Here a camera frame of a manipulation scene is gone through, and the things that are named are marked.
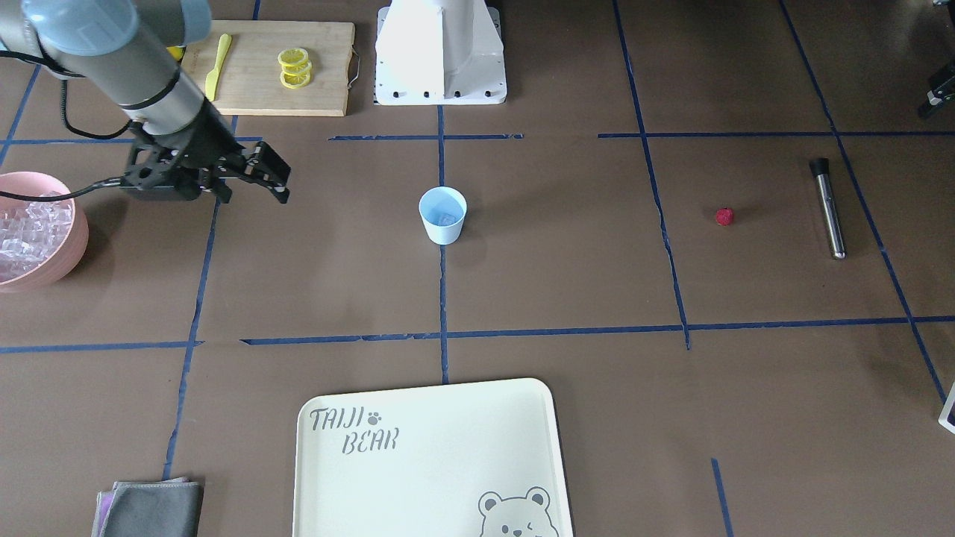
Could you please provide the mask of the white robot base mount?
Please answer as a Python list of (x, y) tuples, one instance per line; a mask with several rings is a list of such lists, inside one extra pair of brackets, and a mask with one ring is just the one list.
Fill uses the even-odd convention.
[(378, 11), (375, 103), (498, 105), (508, 96), (501, 14), (484, 1), (392, 1)]

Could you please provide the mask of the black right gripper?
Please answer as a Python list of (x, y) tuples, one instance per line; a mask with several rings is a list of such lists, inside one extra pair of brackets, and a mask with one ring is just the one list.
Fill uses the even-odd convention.
[(289, 203), (291, 167), (267, 142), (245, 148), (209, 101), (184, 129), (168, 135), (147, 133), (132, 122), (134, 144), (122, 175), (122, 190), (144, 201), (193, 201), (206, 190), (229, 204), (229, 180), (241, 180)]

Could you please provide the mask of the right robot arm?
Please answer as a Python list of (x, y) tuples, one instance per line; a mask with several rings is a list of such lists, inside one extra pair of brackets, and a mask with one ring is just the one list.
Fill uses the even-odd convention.
[(230, 180), (289, 200), (290, 167), (269, 144), (238, 143), (200, 85), (170, 54), (204, 40), (206, 1), (4, 1), (2, 55), (62, 81), (91, 81), (128, 116), (134, 144), (123, 173), (100, 181), (146, 201), (228, 203)]

